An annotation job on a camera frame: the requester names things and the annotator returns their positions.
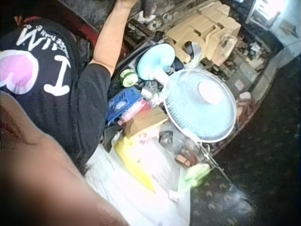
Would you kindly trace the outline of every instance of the yellow object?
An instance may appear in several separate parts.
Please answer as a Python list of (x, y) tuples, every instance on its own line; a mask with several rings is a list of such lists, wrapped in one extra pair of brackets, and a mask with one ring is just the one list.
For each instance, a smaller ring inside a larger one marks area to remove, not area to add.
[(152, 176), (139, 164), (134, 149), (134, 142), (127, 137), (121, 137), (115, 144), (114, 149), (124, 162), (127, 170), (145, 187), (155, 191)]

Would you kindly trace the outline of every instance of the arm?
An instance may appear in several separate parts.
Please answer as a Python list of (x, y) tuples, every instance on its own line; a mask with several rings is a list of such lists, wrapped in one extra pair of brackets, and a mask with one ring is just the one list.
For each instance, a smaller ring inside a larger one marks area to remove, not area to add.
[(90, 63), (106, 67), (111, 75), (120, 55), (127, 18), (136, 2), (137, 0), (117, 0), (97, 39)]

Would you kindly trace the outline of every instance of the fan guard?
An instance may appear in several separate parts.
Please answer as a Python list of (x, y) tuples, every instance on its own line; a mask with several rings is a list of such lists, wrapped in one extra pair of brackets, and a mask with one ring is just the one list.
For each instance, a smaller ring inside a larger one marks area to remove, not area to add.
[(237, 115), (234, 96), (213, 74), (200, 69), (178, 71), (170, 76), (164, 92), (170, 119), (192, 139), (218, 142), (233, 130)]

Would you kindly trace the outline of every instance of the hand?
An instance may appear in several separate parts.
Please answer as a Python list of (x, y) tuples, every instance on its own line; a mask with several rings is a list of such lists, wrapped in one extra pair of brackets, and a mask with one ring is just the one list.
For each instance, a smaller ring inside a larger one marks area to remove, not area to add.
[(116, 4), (120, 5), (123, 8), (131, 9), (138, 0), (117, 0)]

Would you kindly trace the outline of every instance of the dark carpet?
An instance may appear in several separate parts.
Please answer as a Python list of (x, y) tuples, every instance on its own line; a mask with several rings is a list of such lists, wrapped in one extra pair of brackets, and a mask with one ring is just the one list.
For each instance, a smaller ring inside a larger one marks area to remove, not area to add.
[(192, 189), (191, 226), (301, 225), (300, 56), (216, 160), (234, 187), (215, 169)]

